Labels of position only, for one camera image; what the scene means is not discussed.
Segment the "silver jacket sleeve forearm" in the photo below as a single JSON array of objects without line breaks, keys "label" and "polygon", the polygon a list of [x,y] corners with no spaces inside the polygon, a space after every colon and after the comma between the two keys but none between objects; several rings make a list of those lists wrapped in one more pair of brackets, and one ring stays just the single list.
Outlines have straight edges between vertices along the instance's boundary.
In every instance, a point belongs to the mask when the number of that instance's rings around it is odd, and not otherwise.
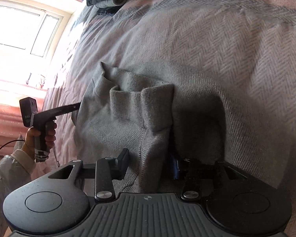
[{"label": "silver jacket sleeve forearm", "polygon": [[0,160],[0,236],[4,236],[8,227],[2,210],[4,199],[31,181],[35,167],[35,161],[21,149]]}]

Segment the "person left hand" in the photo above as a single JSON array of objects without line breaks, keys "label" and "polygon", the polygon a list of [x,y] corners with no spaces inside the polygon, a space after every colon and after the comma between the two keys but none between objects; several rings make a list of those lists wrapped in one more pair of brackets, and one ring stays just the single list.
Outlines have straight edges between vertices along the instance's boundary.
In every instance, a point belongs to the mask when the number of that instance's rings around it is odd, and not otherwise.
[{"label": "person left hand", "polygon": [[[47,146],[47,150],[50,150],[54,147],[54,142],[56,140],[57,124],[53,122],[53,125],[49,131],[46,132],[45,142]],[[28,129],[25,137],[25,142],[21,148],[31,159],[35,159],[35,137],[40,136],[40,131],[34,127]]]}]

